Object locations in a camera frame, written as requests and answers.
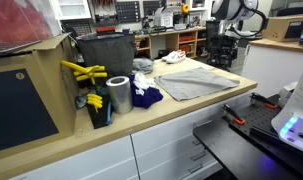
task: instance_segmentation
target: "white device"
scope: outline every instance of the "white device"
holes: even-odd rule
[[[289,101],[271,124],[283,142],[303,151],[303,74]]]
[[[154,25],[173,27],[173,10],[158,8],[154,14]]]

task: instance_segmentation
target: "drawer handle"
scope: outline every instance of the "drawer handle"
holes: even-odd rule
[[[201,168],[203,168],[202,163],[200,163],[200,164],[197,165],[196,167],[191,168],[191,169],[188,169],[188,170],[189,170],[190,173],[194,173],[194,172],[196,172],[197,170],[199,170],[199,169],[201,169]]]
[[[199,145],[199,144],[200,144],[200,141],[197,141],[197,140],[192,141],[192,144],[193,144],[193,146],[197,146],[197,145]]]
[[[203,158],[205,155],[206,155],[205,152],[202,151],[202,152],[200,152],[199,154],[190,157],[190,159],[191,159],[192,161],[196,161],[196,160],[198,160],[198,159]]]

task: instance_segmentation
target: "folded gray fabric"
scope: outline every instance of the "folded gray fabric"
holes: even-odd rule
[[[135,58],[133,59],[133,73],[142,72],[147,74],[153,71],[153,61],[147,58]]]
[[[238,80],[227,79],[201,67],[158,76],[154,80],[177,101],[204,96],[240,84]]]

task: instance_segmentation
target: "black chair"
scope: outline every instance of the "black chair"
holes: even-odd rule
[[[206,22],[206,47],[209,58],[207,64],[230,71],[232,61],[237,58],[237,39],[219,35],[219,21]]]
[[[303,7],[281,9],[278,11],[277,16],[291,16],[298,14],[303,14]]]

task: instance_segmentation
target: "blue light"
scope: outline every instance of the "blue light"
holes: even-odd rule
[[[285,129],[285,128],[282,128],[280,131],[281,134],[286,134],[287,132],[288,132],[288,129]]]
[[[290,129],[290,128],[292,128],[292,126],[293,126],[293,124],[291,125],[291,124],[286,124],[285,126],[284,126],[284,128],[287,128],[287,129]]]
[[[298,117],[293,116],[293,117],[289,120],[289,122],[295,124],[295,123],[298,121],[298,119],[299,119]]]
[[[293,122],[290,122],[290,121],[289,121],[289,122],[287,122],[285,125],[289,125],[289,126],[291,126],[291,127],[292,127],[292,126],[293,126],[293,124],[294,124]]]
[[[296,116],[293,116],[290,118],[290,120],[282,127],[281,131],[280,131],[280,135],[281,136],[284,136],[288,131],[289,129],[292,128],[292,126],[298,122],[298,117]]]

